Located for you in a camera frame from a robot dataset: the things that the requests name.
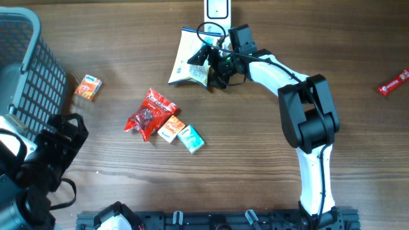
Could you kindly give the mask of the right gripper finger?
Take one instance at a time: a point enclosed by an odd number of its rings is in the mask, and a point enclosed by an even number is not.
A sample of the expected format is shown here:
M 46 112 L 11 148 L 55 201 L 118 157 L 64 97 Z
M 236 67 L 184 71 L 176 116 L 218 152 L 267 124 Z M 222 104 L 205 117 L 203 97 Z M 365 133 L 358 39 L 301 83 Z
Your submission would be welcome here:
M 226 89 L 226 83 L 220 77 L 210 77 L 209 84 L 215 88 Z
M 188 59 L 187 63 L 189 65 L 203 66 L 211 51 L 212 48 L 209 45 L 204 45 Z

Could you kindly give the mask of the cream snack pouch blue seal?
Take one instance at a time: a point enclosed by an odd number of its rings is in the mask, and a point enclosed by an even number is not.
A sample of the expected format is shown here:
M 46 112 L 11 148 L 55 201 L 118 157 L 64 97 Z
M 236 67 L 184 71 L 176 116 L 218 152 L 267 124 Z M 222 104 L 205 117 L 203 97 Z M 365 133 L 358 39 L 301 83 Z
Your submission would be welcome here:
M 195 29 L 182 27 L 180 44 L 173 70 L 168 81 L 169 85 L 193 82 L 199 84 L 205 89 L 208 87 L 208 73 L 210 65 L 208 64 L 207 59 L 204 59 L 203 64 L 188 64 L 188 60 L 194 56 L 197 57 L 197 53 L 205 45 L 206 44 L 197 37 Z

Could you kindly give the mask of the orange tissue pack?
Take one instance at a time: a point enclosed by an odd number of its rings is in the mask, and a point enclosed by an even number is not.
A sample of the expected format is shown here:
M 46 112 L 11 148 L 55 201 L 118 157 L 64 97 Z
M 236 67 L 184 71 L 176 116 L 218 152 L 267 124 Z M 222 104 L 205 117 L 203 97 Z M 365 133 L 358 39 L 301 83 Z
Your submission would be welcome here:
M 77 86 L 74 94 L 92 101 L 98 92 L 102 81 L 92 75 L 85 75 L 81 83 Z
M 185 124 L 176 116 L 172 115 L 158 130 L 159 136 L 168 143 L 172 143 L 179 132 L 185 128 Z

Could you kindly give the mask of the teal tissue pack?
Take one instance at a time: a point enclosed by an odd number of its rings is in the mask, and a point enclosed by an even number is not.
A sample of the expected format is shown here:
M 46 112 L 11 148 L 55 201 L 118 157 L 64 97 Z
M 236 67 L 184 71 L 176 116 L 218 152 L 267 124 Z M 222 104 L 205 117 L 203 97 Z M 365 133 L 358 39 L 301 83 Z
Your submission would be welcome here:
M 179 132 L 178 138 L 192 155 L 205 144 L 204 140 L 192 125 L 186 126 Z

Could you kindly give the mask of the red snack bag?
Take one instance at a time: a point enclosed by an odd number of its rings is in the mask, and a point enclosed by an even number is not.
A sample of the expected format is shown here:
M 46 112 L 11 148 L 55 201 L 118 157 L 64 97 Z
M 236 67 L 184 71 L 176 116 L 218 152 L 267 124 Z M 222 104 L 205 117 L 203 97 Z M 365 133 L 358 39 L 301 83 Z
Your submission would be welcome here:
M 137 130 L 147 142 L 177 110 L 175 103 L 150 88 L 138 110 L 127 119 L 124 131 Z

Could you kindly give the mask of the red candy bar wrapper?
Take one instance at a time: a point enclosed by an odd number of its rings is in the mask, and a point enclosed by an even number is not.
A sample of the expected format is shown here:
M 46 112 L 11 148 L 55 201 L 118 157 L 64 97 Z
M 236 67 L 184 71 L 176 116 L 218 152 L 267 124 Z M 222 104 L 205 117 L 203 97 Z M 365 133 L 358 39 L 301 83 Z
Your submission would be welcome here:
M 397 77 L 393 78 L 390 82 L 377 88 L 377 92 L 383 96 L 388 96 L 396 88 L 408 81 L 409 71 L 405 68 Z

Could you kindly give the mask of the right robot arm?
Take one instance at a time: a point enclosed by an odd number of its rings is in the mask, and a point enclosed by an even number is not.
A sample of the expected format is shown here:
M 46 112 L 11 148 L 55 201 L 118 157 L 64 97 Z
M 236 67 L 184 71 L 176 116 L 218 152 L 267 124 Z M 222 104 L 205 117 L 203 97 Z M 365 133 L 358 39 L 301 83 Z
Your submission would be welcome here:
M 335 224 L 330 155 L 340 121 L 326 78 L 293 71 L 269 50 L 259 49 L 247 24 L 223 31 L 214 45 L 204 41 L 187 62 L 202 66 L 206 61 L 218 88 L 228 87 L 229 78 L 239 73 L 278 97 L 282 131 L 300 166 L 300 228 L 325 229 Z

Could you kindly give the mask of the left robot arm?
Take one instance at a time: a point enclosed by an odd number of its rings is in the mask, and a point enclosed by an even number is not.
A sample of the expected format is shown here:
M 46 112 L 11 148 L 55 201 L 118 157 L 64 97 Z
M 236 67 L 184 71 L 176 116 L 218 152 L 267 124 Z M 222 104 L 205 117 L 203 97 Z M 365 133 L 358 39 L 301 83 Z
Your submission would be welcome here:
M 54 229 L 51 211 L 74 203 L 53 205 L 47 196 L 62 182 L 76 187 L 63 175 L 88 138 L 88 130 L 77 113 L 53 115 L 47 123 L 55 130 L 42 130 L 33 152 L 18 133 L 1 129 L 1 135 L 16 143 L 10 149 L 1 142 L 1 229 Z

